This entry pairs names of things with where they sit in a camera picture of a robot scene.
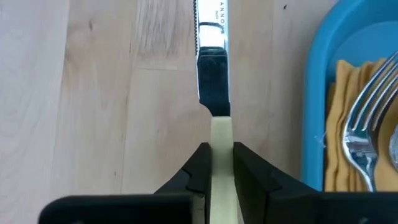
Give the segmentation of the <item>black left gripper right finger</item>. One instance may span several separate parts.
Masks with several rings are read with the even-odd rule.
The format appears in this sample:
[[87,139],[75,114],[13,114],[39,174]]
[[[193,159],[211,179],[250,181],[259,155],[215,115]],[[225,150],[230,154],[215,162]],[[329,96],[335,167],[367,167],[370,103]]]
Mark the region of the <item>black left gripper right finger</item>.
[[319,223],[318,192],[234,143],[235,186],[244,223]]

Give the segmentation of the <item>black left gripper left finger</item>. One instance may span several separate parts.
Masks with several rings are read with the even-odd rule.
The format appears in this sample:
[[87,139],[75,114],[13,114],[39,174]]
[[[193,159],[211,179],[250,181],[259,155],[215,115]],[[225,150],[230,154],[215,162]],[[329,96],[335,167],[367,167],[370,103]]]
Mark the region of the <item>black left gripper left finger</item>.
[[211,198],[211,147],[201,143],[186,163],[158,190],[159,198]]

